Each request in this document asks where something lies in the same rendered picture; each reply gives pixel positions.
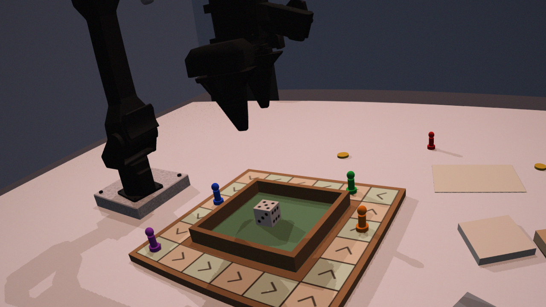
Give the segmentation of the green game pawn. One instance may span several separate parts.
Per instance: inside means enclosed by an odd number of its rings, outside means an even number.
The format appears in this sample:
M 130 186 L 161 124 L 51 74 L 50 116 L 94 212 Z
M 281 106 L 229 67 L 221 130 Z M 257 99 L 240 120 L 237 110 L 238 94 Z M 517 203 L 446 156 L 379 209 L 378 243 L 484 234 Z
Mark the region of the green game pawn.
M 346 187 L 346 190 L 350 191 L 350 194 L 356 194 L 357 188 L 354 185 L 354 172 L 349 171 L 349 172 L 347 172 L 346 176 L 348 178 L 347 180 L 348 180 L 348 185 L 349 185 L 348 187 Z

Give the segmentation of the purple pawn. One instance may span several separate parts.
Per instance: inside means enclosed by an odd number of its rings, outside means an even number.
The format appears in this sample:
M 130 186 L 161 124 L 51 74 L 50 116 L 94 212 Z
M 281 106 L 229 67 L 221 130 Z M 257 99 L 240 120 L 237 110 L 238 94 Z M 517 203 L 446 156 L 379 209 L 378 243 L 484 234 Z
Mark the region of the purple pawn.
M 156 238 L 155 238 L 155 235 L 154 235 L 154 230 L 150 227 L 148 227 L 147 229 L 145 229 L 145 234 L 148 236 L 148 241 L 149 241 L 149 249 L 151 252 L 158 252 L 160 251 L 161 249 L 161 246 L 160 246 L 160 243 L 158 243 L 156 241 Z

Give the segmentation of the white die with black pips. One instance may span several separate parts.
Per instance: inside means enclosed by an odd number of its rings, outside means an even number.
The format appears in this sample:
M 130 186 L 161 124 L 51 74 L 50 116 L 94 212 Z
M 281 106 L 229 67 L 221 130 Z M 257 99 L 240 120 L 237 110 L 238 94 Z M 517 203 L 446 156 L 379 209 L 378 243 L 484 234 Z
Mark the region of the white die with black pips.
M 277 201 L 262 200 L 254 208 L 257 225 L 272 227 L 282 218 L 280 204 Z

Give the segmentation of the red game pawn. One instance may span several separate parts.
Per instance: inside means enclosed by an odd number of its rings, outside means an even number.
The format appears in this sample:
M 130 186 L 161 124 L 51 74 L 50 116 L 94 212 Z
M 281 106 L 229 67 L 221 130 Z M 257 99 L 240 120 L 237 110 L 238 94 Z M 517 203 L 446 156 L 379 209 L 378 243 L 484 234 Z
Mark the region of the red game pawn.
M 429 150 L 434 150 L 434 149 L 435 149 L 435 145 L 434 145 L 434 132 L 429 132 L 428 136 L 429 136 L 429 145 L 427 145 L 427 148 L 428 148 Z

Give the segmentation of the blue pawn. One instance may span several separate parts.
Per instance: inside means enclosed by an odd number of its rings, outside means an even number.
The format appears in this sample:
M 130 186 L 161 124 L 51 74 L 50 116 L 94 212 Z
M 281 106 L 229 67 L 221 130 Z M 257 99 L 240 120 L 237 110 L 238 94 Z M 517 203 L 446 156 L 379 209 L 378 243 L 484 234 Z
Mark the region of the blue pawn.
M 221 203 L 224 202 L 224 198 L 220 195 L 220 186 L 218 185 L 218 183 L 213 183 L 211 187 L 213 190 L 213 195 L 215 197 L 215 199 L 213 200 L 213 204 L 219 206 Z

